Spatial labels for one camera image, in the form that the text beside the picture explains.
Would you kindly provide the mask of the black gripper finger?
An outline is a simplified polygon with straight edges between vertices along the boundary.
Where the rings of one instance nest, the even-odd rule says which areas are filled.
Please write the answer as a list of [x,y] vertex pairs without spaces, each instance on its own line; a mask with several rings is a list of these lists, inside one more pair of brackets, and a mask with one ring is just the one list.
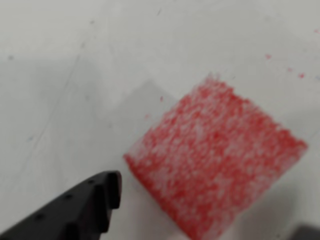
[[2,232],[2,240],[98,240],[120,207],[122,176],[103,171],[70,188]]

